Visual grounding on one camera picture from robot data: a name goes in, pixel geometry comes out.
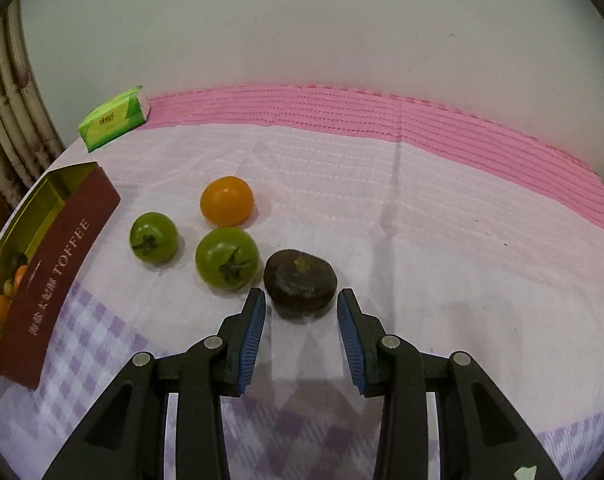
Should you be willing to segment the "small orange tomato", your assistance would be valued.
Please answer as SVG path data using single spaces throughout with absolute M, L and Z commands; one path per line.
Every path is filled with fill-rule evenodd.
M 214 226 L 239 226 L 251 217 L 253 208 L 252 189 L 235 176 L 212 181 L 200 196 L 201 213 Z

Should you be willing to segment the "green tomato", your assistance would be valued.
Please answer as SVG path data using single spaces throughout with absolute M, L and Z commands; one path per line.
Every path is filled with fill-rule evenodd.
M 217 228 L 196 249 L 195 265 L 209 286 L 231 292 L 244 288 L 258 273 L 261 257 L 253 238 L 243 229 Z
M 132 224 L 130 246 L 139 260 L 160 266 L 175 257 L 180 238 L 174 222 L 168 216 L 149 211 L 139 216 Z

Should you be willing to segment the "green tissue pack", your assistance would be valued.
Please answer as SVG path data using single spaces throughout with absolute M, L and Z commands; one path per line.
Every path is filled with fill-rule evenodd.
M 151 106 L 143 86 L 126 90 L 92 110 L 78 126 L 89 153 L 145 125 Z

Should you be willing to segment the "pink purple checked tablecloth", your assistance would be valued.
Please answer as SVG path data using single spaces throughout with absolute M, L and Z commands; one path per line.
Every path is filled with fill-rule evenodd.
M 327 88 L 211 90 L 157 98 L 148 125 L 91 159 L 121 201 L 58 318 L 40 386 L 0 377 L 0 452 L 38 479 L 137 351 L 188 349 L 237 312 L 206 286 L 195 250 L 203 189 L 252 187 L 263 257 L 328 261 L 362 309 L 419 350 L 469 352 L 579 479 L 604 452 L 604 185 L 582 162 L 517 131 L 413 99 Z M 180 246 L 134 255 L 145 212 Z

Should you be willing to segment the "gold toffee tin box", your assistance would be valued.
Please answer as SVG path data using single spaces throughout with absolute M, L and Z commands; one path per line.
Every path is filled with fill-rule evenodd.
M 34 390 L 64 300 L 120 196 L 98 162 L 49 171 L 0 234 L 0 375 Z

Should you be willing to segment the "dark brown fruit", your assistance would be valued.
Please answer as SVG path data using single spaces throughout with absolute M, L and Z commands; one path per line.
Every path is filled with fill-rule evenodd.
M 274 252 L 265 263 L 263 282 L 276 312 L 289 320 L 320 318 L 338 286 L 330 263 L 296 249 Z

